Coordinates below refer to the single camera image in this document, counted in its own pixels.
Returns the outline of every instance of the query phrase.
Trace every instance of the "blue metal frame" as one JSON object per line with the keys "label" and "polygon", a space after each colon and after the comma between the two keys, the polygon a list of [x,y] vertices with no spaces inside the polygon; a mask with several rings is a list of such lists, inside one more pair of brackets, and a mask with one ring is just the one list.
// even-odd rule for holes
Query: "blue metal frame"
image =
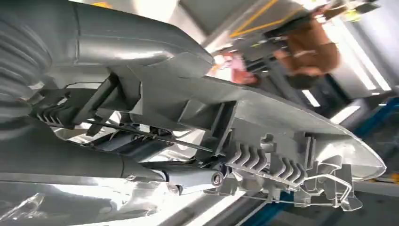
{"label": "blue metal frame", "polygon": [[399,97],[391,98],[386,106],[379,109],[373,116],[367,119],[360,127],[355,129],[354,134],[359,138],[367,136],[374,128],[380,125],[390,113],[399,108]]}

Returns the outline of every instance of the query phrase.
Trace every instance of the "gray plastic part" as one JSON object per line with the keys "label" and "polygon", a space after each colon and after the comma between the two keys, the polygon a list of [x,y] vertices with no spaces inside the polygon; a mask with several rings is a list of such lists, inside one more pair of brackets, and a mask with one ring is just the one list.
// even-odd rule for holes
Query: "gray plastic part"
{"label": "gray plastic part", "polygon": [[131,158],[59,140],[24,117],[31,108],[20,98],[55,66],[126,65],[141,76],[199,78],[213,64],[208,52],[170,24],[68,0],[3,0],[0,30],[0,172],[160,179]]}

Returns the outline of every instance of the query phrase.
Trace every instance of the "screw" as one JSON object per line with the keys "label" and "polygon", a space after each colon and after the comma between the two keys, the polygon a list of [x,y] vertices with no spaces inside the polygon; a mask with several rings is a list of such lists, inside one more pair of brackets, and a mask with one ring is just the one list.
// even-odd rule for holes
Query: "screw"
{"label": "screw", "polygon": [[221,185],[222,182],[223,182],[223,176],[221,175],[221,173],[220,172],[215,173],[212,177],[212,183],[215,186],[219,186]]}
{"label": "screw", "polygon": [[132,180],[134,180],[135,178],[136,178],[135,175],[130,175],[130,176],[128,176],[128,177],[126,178],[126,180],[132,181]]}

